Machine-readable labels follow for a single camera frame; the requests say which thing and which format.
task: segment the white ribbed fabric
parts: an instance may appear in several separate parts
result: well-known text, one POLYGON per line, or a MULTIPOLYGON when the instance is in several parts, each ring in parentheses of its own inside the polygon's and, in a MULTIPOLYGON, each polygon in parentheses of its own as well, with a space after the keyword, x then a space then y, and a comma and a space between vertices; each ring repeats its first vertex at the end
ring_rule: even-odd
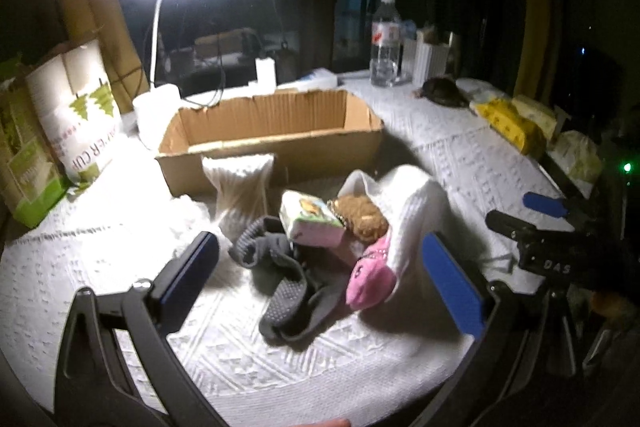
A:
MULTIPOLYGON (((336 322, 298 352, 264 344, 257 325, 268 296, 258 292, 250 272, 223 254, 170 345, 233 426, 286 427, 332 417, 366 425, 455 370, 471 340, 458 334, 430 280, 412 267, 422 226, 430 219, 437 223, 447 206, 459 231, 454 247, 482 261, 486 274, 521 291, 532 291, 537 279, 517 269, 508 273, 504 256, 515 253, 515 245, 487 232, 482 216, 498 208, 543 228, 562 227, 524 209, 527 190, 555 191, 484 121, 414 100, 412 86, 374 89, 354 81, 347 88, 372 106, 395 137, 383 156, 396 164, 409 157, 428 173, 411 171, 417 186, 426 182, 425 194, 404 173, 377 184, 376 198, 390 221, 416 230, 398 238, 406 242, 398 251, 409 253, 398 256, 399 268, 405 268, 401 284, 389 302, 336 322), (420 227, 411 223, 414 218, 420 227)), ((340 187, 329 183, 332 190, 340 187)), ((0 347, 41 404, 52 409, 60 336, 74 292, 83 285, 99 294, 123 291, 136 279, 152 279, 201 229, 216 231, 210 216, 209 205, 172 200, 156 161, 130 138, 86 193, 75 202, 61 201, 38 229, 6 245, 0 261, 0 347)), ((140 393, 160 407, 128 338, 120 339, 140 393)))

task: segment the white tablecloth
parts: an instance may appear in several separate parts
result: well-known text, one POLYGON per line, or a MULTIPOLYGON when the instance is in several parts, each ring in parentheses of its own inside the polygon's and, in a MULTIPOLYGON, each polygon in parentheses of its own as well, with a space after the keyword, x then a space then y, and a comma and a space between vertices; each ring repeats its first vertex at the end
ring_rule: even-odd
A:
MULTIPOLYGON (((498 208, 543 228, 566 229, 522 206, 528 190, 556 192, 535 165, 468 110, 414 100, 411 86, 376 89, 355 80, 346 88, 385 121, 388 166, 418 164, 466 202, 465 219, 498 208)), ((74 292, 83 285, 98 294, 124 291, 136 279, 152 279, 208 222, 205 205, 172 200, 158 164, 129 137, 82 197, 61 201, 38 229, 7 244, 0 261, 0 347, 36 400, 53 408, 60 336, 74 292)), ((481 238, 469 243, 471 250, 476 243, 481 238)), ((537 277, 487 261, 505 251, 515 254, 515 245, 495 237, 488 244, 490 251, 473 252, 485 257, 485 274, 517 291, 533 291, 537 277)), ((442 383, 471 342, 458 334, 435 293, 417 299, 411 288, 409 275, 388 305, 337 321, 302 352, 270 347, 257 331, 267 299, 248 273, 223 256, 170 344, 233 426, 332 417, 366 425, 442 383)), ((130 342, 120 338, 142 396, 160 408, 130 342)))

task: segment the bottle label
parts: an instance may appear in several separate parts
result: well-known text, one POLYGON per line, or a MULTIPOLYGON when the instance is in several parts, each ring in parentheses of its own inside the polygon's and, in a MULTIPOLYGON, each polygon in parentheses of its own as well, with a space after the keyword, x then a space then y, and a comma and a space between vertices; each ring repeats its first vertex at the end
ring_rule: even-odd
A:
POLYGON ((371 26, 371 44, 395 46, 400 42, 400 25, 396 22, 374 22, 371 26))

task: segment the brown plush keychain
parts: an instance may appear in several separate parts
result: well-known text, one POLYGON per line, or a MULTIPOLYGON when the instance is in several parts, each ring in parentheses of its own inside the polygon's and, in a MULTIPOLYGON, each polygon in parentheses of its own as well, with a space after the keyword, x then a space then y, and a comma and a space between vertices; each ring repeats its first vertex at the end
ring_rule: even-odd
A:
POLYGON ((329 209, 366 245, 383 237, 389 223, 368 196, 342 196, 328 202, 329 209))

